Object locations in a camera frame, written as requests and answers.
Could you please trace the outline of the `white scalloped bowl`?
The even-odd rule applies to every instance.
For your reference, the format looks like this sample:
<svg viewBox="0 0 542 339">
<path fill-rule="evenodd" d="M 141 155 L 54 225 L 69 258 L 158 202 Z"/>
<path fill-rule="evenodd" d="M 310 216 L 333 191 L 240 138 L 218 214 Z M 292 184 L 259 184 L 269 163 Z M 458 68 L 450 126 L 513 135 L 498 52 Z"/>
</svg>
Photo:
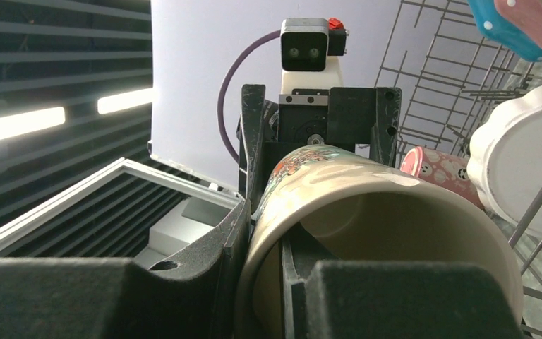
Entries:
<svg viewBox="0 0 542 339">
<path fill-rule="evenodd" d="M 517 224 L 542 187 L 542 85 L 499 104 L 469 148 L 466 169 L 480 201 Z"/>
</svg>

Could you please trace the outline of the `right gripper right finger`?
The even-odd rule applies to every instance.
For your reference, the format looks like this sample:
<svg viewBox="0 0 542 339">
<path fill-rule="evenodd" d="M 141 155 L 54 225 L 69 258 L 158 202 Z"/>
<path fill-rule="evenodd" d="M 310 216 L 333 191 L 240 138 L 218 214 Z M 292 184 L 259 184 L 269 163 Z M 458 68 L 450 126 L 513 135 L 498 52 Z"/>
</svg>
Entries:
<svg viewBox="0 0 542 339">
<path fill-rule="evenodd" d="M 285 338 L 520 338 L 502 290 L 467 264 L 337 260 L 280 242 Z"/>
</svg>

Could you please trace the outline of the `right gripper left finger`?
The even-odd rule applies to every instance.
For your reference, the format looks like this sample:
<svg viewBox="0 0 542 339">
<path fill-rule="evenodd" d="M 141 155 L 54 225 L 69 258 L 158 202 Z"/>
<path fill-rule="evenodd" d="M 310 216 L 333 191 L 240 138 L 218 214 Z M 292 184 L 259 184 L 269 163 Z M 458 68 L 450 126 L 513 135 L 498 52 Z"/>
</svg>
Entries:
<svg viewBox="0 0 542 339">
<path fill-rule="evenodd" d="M 129 258 L 0 258 L 0 338 L 230 338 L 251 208 L 143 268 Z"/>
</svg>

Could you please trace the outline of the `blue polka dot plate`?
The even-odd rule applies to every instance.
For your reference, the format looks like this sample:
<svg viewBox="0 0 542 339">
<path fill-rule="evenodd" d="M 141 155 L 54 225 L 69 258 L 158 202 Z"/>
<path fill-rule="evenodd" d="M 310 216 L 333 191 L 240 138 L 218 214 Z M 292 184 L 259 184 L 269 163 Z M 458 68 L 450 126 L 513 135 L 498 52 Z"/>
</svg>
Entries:
<svg viewBox="0 0 542 339">
<path fill-rule="evenodd" d="M 503 18 L 494 1 L 467 0 L 478 31 L 485 38 L 501 44 L 529 62 L 542 61 L 542 49 L 519 28 Z"/>
</svg>

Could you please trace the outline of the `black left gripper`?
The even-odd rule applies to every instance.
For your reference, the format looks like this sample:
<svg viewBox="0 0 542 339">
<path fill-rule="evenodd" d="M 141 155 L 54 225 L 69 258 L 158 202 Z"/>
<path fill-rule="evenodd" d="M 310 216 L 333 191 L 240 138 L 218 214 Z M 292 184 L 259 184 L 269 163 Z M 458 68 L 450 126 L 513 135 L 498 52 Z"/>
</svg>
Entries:
<svg viewBox="0 0 542 339">
<path fill-rule="evenodd" d="M 275 139 L 266 154 L 284 157 L 305 145 L 333 145 L 355 151 L 370 146 L 369 158 L 395 167 L 402 101 L 398 87 L 295 89 L 279 95 Z M 265 86 L 241 88 L 239 193 L 257 208 L 263 192 Z"/>
</svg>

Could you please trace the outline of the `beige ceramic mug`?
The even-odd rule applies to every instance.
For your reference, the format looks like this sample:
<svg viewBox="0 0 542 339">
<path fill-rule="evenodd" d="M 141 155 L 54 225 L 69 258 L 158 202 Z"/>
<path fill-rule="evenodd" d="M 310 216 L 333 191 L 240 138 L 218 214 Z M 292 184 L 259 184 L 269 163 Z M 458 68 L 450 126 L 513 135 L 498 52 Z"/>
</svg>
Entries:
<svg viewBox="0 0 542 339">
<path fill-rule="evenodd" d="M 235 338 L 283 338 L 280 242 L 309 236 L 337 260 L 451 263 L 486 271 L 520 327 L 523 284 L 495 223 L 447 189 L 330 145 L 281 159 L 256 211 L 239 278 Z"/>
</svg>

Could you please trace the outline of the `pink ghost pattern mug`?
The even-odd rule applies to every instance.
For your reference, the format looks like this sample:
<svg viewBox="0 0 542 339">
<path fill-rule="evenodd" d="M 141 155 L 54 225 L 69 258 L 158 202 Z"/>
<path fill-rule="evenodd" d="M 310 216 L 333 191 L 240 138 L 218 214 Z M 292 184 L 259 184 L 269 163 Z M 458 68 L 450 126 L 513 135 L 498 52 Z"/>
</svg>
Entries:
<svg viewBox="0 0 542 339">
<path fill-rule="evenodd" d="M 452 191 L 484 209 L 466 170 L 468 160 L 417 146 L 402 160 L 399 170 Z"/>
</svg>

